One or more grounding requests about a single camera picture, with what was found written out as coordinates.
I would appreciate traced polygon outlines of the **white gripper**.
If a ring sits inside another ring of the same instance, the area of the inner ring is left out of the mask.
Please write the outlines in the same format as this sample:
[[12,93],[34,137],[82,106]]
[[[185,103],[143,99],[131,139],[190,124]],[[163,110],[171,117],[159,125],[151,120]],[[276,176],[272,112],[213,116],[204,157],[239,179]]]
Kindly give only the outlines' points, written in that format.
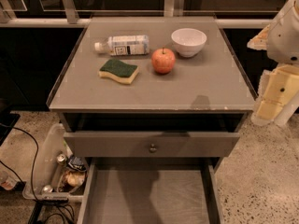
[[284,126],[299,107],[299,65],[291,65],[299,64],[299,0],[288,0],[247,47],[267,50],[267,56],[280,63],[273,71],[263,71],[251,121]]

